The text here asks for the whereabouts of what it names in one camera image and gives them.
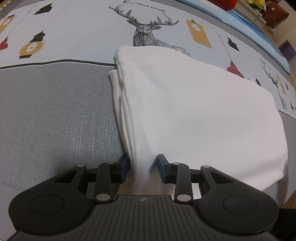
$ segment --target deer print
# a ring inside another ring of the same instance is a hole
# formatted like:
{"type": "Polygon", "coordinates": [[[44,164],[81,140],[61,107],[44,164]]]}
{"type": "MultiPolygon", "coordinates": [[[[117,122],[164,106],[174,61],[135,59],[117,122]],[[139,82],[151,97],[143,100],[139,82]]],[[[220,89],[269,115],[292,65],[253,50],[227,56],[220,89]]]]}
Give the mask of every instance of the deer print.
{"type": "Polygon", "coordinates": [[[131,10],[129,10],[126,14],[123,13],[123,10],[120,9],[120,6],[117,6],[115,8],[112,8],[109,6],[110,9],[112,9],[115,13],[119,14],[120,16],[127,18],[127,22],[131,25],[134,25],[136,27],[135,34],[133,36],[133,45],[134,46],[161,46],[161,47],[167,47],[174,50],[181,51],[182,53],[188,55],[191,57],[190,53],[181,47],[173,46],[168,43],[165,43],[163,41],[158,40],[153,36],[152,30],[161,29],[160,25],[168,25],[168,26],[174,26],[176,25],[179,20],[176,22],[172,22],[172,20],[168,18],[167,21],[162,22],[159,17],[157,17],[157,21],[150,21],[148,24],[140,23],[137,18],[131,16],[131,10]]]}
{"type": "MultiPolygon", "coordinates": [[[[273,84],[276,86],[277,91],[278,91],[278,93],[279,93],[279,86],[278,86],[278,83],[279,83],[280,79],[279,79],[278,75],[276,75],[276,77],[275,77],[275,76],[272,77],[271,74],[269,73],[269,71],[267,71],[267,70],[265,69],[265,65],[266,65],[266,63],[263,62],[262,60],[261,60],[261,62],[263,63],[262,68],[264,69],[264,71],[265,71],[265,73],[267,74],[267,76],[272,80],[273,84]]],[[[281,99],[281,105],[283,106],[283,109],[284,109],[284,110],[287,110],[287,104],[286,104],[286,101],[283,99],[283,97],[280,95],[280,93],[279,93],[279,97],[280,97],[280,99],[281,99]]]]}

